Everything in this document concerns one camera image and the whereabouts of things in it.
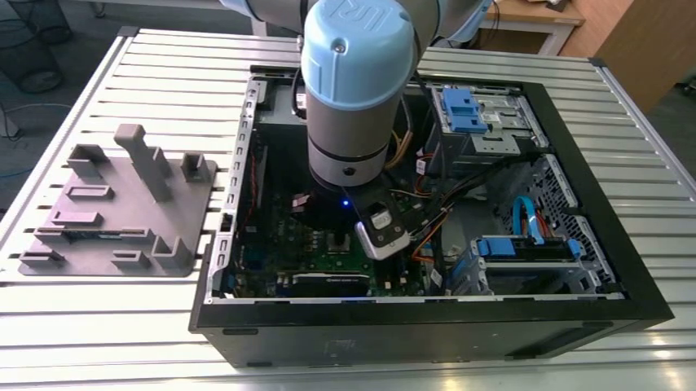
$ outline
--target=wooden desk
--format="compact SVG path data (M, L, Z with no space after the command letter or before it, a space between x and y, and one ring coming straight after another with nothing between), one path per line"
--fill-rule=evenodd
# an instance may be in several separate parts
M499 0L500 30L545 33L547 40L541 44L540 55L557 55L576 26L585 23L580 11L568 4L564 12L547 8L545 2L527 0ZM493 28L495 7L491 7L484 29Z
M573 1L588 22L560 55L600 57L648 112L696 64L696 2Z

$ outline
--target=motherboard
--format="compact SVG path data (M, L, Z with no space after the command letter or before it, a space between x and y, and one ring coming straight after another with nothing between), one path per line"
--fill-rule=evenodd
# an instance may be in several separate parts
M398 199L410 208L408 199ZM274 195L243 232L229 289L238 297L422 296L425 268L405 257L373 261L354 231L317 230L292 215L292 195Z

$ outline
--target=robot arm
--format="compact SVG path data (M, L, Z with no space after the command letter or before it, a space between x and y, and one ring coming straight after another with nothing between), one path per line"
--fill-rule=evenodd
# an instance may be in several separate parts
M493 0L221 0L305 33L309 160L328 185L382 172L401 93L437 36L468 41Z

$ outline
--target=aluminum slotted table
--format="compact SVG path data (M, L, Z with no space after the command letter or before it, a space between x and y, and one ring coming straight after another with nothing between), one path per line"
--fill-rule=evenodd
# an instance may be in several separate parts
M234 369L187 331L199 268L179 279L26 277L76 143L143 124L170 157L231 165L253 64L297 66L296 40L125 29L0 222L0 385L85 389L675 389L696 384L696 186L610 72L585 59L431 50L422 74L544 83L676 319L544 361ZM222 203L225 173L210 208ZM203 230L218 223L211 213ZM210 235L203 235L202 254Z

